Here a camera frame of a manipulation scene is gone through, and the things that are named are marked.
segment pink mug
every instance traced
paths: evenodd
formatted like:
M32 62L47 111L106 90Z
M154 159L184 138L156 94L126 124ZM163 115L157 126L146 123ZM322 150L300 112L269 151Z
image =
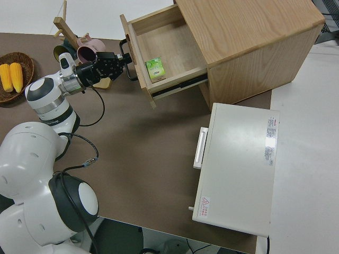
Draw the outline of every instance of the pink mug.
M85 38L87 39L87 42L82 42L82 38L77 39L79 48L76 53L81 63L89 61L93 62L97 52L106 51L106 46L101 40L92 39L88 34L85 35Z

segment white box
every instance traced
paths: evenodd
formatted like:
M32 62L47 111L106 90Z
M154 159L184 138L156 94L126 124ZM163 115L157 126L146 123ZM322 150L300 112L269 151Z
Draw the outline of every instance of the white box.
M214 103L193 220L268 237L279 112Z

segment small green package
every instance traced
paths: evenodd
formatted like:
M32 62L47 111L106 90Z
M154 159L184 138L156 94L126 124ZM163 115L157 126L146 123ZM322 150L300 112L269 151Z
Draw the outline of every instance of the small green package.
M160 57L147 61L146 67L152 83L165 79L165 70Z

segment wicker basket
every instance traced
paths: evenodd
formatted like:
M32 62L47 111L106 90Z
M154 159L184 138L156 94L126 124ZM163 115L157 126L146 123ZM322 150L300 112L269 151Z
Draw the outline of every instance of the wicker basket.
M18 62L21 65L23 76L23 87L21 92L19 93L17 93L15 90L8 93L4 91L4 88L0 81L0 104L12 102L18 99L20 96L23 95L26 86L32 82L32 78L34 75L33 59L27 56L26 54L20 52L9 53L0 57L0 65L2 64L10 65L13 62Z

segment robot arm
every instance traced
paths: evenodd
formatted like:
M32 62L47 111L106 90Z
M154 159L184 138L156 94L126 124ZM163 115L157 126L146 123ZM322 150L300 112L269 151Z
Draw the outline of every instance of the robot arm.
M62 157L79 117L65 99L85 90L101 78L116 79L131 60L98 52L95 62L76 66L68 53L60 55L61 71L29 85L25 95L41 122L14 127L0 146L0 194L14 205L0 214L0 253L87 253L69 241L84 230L79 214L88 224L97 218L98 203L84 181L64 176L67 192L53 164ZM77 206L72 207L68 195Z

